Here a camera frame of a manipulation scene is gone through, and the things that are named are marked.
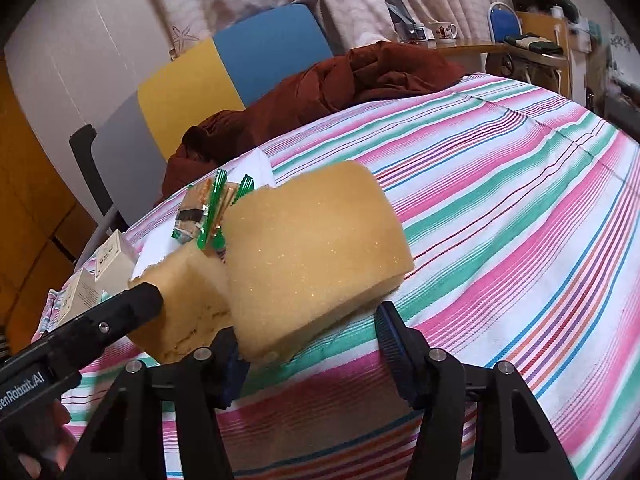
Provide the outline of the patterned mug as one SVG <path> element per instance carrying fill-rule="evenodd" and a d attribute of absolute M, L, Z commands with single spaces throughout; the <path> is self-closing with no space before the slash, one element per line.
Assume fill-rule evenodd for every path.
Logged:
<path fill-rule="evenodd" d="M 432 33 L 436 42 L 455 42 L 457 40 L 458 28 L 453 22 L 428 22 L 425 27 Z"/>

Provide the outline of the dark red cloth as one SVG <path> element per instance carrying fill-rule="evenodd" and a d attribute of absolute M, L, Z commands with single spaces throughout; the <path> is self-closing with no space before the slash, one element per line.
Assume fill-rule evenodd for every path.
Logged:
<path fill-rule="evenodd" d="M 183 133 L 169 157 L 162 199 L 263 143 L 358 104 L 425 96 L 461 81 L 465 68 L 436 50 L 379 41 L 282 80 L 246 110 L 221 110 Z"/>

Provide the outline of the green cracker packet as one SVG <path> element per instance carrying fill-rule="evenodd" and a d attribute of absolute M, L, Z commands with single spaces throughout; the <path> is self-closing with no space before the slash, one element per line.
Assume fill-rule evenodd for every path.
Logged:
<path fill-rule="evenodd" d="M 221 229 L 224 213 L 254 188 L 254 179 L 248 174 L 235 183 L 223 169 L 218 169 L 213 177 L 190 184 L 178 208 L 171 237 L 180 244 L 194 240 L 201 250 L 210 249 L 222 255 L 226 250 Z"/>

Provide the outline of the small yellow sponge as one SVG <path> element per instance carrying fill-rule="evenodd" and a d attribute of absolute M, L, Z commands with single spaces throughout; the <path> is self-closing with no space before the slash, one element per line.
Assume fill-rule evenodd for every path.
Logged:
<path fill-rule="evenodd" d="M 128 286 L 141 283 L 156 286 L 164 304 L 156 318 L 128 338 L 160 364 L 180 361 L 232 325 L 226 267 L 221 258 L 204 252 L 195 242 L 149 266 Z"/>

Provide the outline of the beige cardboard box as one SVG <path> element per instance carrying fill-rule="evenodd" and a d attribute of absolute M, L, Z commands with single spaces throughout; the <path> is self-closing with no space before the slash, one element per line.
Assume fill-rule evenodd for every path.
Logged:
<path fill-rule="evenodd" d="M 79 270 L 63 287 L 53 326 L 61 326 L 95 307 L 101 301 L 102 294 L 103 290 L 96 284 L 94 276 L 86 269 Z"/>
<path fill-rule="evenodd" d="M 98 289 L 116 295 L 128 288 L 138 253 L 119 230 L 96 250 L 94 280 Z"/>

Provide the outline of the grey yellow blue chair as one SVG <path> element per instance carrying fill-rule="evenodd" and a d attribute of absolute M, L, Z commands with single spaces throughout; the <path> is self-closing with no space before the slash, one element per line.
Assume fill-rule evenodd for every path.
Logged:
<path fill-rule="evenodd" d="M 301 3 L 268 10 L 207 38 L 161 67 L 99 127 L 84 125 L 70 149 L 111 227 L 125 231 L 160 198 L 183 133 L 221 110 L 244 110 L 332 51 Z"/>

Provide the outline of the large yellow sponge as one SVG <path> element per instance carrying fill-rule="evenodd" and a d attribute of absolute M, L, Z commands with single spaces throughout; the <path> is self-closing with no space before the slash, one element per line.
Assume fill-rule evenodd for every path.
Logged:
<path fill-rule="evenodd" d="M 258 188 L 224 214 L 230 313 L 244 360 L 287 361 L 414 267 L 372 172 L 348 160 Z"/>

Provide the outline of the wooden side table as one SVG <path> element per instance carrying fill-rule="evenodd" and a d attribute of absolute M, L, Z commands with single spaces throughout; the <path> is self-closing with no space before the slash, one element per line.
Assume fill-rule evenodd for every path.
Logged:
<path fill-rule="evenodd" d="M 567 99 L 572 96 L 572 72 L 565 56 L 538 54 L 504 44 L 472 40 L 430 41 L 428 47 L 470 73 L 490 73 L 524 80 L 533 84 L 536 70 L 546 70 L 550 76 L 541 85 Z"/>

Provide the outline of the striped tablecloth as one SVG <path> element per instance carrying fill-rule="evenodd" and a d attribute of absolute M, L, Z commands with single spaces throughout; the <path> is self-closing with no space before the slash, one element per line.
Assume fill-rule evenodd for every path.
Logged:
<path fill-rule="evenodd" d="M 354 160 L 414 261 L 405 322 L 458 360 L 512 363 L 582 479 L 611 479 L 639 434 L 639 147 L 556 93 L 474 74 L 361 104 L 266 142 L 274 180 Z M 421 417 L 363 313 L 250 373 L 218 416 L 240 479 L 400 479 Z"/>

